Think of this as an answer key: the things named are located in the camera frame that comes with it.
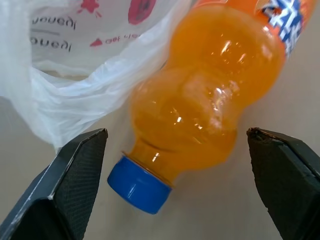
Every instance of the bottle label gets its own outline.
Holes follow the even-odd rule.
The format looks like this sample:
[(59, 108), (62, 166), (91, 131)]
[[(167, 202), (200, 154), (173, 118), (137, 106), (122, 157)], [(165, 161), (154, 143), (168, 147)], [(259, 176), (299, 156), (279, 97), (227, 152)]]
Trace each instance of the bottle label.
[(261, 12), (268, 17), (269, 27), (277, 29), (284, 44), (285, 55), (289, 57), (303, 27), (300, 0), (270, 0)]
[(285, 56), (289, 57), (315, 8), (316, 0), (199, 0), (195, 7), (206, 4), (225, 4), (253, 16), (279, 37)]

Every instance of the white plastic bag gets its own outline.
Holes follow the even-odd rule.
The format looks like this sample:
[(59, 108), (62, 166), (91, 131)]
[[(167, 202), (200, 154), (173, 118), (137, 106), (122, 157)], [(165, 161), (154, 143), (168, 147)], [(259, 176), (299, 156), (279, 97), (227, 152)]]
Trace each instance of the white plastic bag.
[[(128, 13), (133, 2), (155, 4), (141, 17)], [(84, 3), (103, 7), (87, 9)], [(190, 3), (2, 0), (0, 96), (38, 137), (61, 147), (119, 108), (133, 86), (160, 68)], [(43, 71), (89, 76), (74, 81)]]

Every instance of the bottle cap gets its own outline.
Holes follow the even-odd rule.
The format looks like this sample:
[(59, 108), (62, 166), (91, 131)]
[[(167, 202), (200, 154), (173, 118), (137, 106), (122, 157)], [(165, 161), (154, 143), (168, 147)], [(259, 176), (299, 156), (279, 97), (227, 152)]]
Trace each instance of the bottle cap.
[(172, 188), (126, 156), (113, 167), (110, 187), (136, 208), (156, 214)]

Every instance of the orange soda bottle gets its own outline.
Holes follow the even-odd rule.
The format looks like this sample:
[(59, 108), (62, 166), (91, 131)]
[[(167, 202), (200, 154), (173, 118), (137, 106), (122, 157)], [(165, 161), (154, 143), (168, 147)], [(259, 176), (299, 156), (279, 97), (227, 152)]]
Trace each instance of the orange soda bottle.
[(244, 108), (274, 84), (316, 0), (200, 0), (175, 30), (166, 65), (131, 98), (136, 142), (108, 177), (155, 214), (177, 176), (232, 151)]

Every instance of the orange liquid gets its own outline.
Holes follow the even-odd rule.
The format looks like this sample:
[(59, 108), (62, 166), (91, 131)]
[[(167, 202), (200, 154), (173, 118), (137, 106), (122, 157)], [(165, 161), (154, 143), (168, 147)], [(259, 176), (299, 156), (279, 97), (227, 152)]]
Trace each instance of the orange liquid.
[(173, 35), (165, 67), (133, 91), (137, 140), (128, 157), (170, 185), (181, 172), (225, 161), (242, 111), (281, 70), (280, 48), (243, 12), (219, 4), (192, 9)]

